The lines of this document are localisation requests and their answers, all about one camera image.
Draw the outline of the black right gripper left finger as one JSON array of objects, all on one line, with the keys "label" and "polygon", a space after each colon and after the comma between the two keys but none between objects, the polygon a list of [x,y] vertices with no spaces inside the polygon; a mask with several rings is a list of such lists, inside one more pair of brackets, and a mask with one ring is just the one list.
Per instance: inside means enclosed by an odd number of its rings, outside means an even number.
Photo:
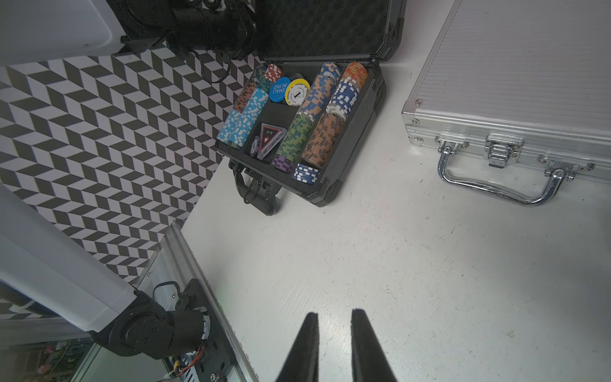
[{"label": "black right gripper left finger", "polygon": [[306,315],[276,382],[317,382],[319,359],[318,314]]}]

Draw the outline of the large black poker case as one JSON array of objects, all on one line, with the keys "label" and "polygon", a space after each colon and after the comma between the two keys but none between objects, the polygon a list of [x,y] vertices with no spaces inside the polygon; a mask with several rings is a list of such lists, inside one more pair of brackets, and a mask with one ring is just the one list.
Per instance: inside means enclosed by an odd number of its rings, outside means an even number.
[{"label": "large black poker case", "polygon": [[332,202],[380,111],[380,68],[399,48],[404,1],[257,1],[262,64],[216,141],[243,201],[270,216],[286,189]]}]

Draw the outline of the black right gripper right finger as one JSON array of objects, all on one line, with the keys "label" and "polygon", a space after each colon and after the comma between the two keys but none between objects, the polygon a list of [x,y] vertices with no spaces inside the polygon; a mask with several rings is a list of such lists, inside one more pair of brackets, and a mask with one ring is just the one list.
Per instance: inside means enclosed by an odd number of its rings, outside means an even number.
[{"label": "black right gripper right finger", "polygon": [[352,311],[351,334],[353,381],[396,382],[376,333],[362,309]]}]

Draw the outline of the small silver poker case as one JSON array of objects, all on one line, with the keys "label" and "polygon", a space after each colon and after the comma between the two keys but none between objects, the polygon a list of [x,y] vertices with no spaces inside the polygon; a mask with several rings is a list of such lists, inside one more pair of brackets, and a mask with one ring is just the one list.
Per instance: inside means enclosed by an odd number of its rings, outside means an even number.
[{"label": "small silver poker case", "polygon": [[[609,181],[609,2],[456,1],[402,117],[454,186],[538,206],[565,181]],[[547,181],[530,197],[458,178],[447,170],[456,154],[530,167]]]}]

